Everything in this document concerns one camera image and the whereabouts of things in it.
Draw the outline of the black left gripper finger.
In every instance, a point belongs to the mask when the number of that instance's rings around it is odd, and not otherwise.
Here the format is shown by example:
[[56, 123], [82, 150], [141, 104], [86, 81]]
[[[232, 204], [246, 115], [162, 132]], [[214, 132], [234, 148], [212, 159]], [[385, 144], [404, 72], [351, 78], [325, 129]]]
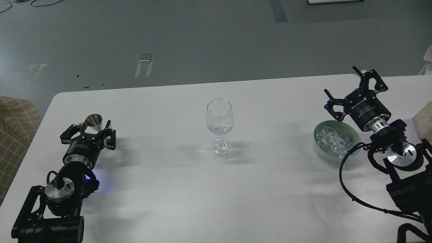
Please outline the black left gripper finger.
[[77, 140], [86, 140], [86, 130], [87, 125], [82, 124], [72, 124], [67, 128], [61, 135], [60, 140], [62, 144], [71, 144]]
[[112, 128], [111, 120], [107, 121], [104, 128], [102, 128], [102, 124], [91, 126], [90, 128], [96, 132], [91, 136], [90, 141], [99, 149], [116, 149], [116, 130]]

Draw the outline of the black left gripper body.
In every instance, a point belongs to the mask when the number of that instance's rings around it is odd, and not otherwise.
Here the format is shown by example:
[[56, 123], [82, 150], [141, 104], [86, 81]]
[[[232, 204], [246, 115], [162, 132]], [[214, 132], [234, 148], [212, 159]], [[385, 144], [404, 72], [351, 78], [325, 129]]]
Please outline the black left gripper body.
[[94, 169], [99, 154], [105, 146], [103, 140], [82, 140], [82, 137], [78, 137], [78, 140], [63, 139], [63, 144], [69, 145], [63, 156], [64, 165], [70, 162], [81, 162], [91, 170]]

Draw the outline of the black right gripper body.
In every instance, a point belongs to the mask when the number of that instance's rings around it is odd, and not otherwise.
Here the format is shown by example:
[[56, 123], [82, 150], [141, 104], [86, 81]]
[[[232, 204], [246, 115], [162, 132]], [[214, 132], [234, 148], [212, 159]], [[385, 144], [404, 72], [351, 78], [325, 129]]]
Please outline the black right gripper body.
[[391, 112], [377, 99], [373, 90], [355, 89], [345, 97], [344, 112], [350, 115], [361, 131], [370, 131], [372, 120], [389, 120]]

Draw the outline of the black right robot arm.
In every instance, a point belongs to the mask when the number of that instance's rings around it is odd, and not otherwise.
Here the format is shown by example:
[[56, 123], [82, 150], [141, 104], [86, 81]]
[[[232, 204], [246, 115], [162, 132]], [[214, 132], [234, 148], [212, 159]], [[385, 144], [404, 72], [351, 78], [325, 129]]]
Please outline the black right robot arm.
[[[362, 132], [372, 131], [371, 142], [359, 142], [349, 149], [342, 158], [339, 168], [339, 182], [344, 192], [352, 201], [369, 209], [381, 211], [422, 223], [423, 232], [410, 223], [398, 227], [397, 242], [406, 242], [408, 231], [426, 243], [430, 243], [432, 231], [432, 175], [431, 144], [422, 139], [418, 144], [407, 141], [406, 123], [397, 119], [389, 123], [391, 112], [377, 98], [377, 94], [388, 90], [388, 86], [374, 69], [366, 72], [352, 67], [359, 75], [358, 88], [342, 99], [337, 99], [325, 89], [329, 100], [324, 108], [337, 121], [342, 122], [348, 115]], [[378, 171], [388, 175], [391, 182], [386, 190], [398, 208], [398, 211], [382, 209], [353, 195], [343, 181], [343, 167], [347, 159], [359, 149], [367, 151], [370, 164]]]

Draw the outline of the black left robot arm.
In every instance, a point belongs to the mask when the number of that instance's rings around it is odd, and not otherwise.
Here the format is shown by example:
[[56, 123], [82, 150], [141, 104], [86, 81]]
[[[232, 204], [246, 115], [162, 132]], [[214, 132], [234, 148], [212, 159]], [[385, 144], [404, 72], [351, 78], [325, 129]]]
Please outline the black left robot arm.
[[99, 188], [93, 169], [100, 152], [116, 148], [116, 131], [111, 121], [102, 127], [101, 119], [87, 117], [72, 124], [60, 135], [69, 145], [63, 167], [47, 174], [46, 186], [31, 187], [11, 230], [19, 243], [81, 243], [84, 217], [83, 200]]

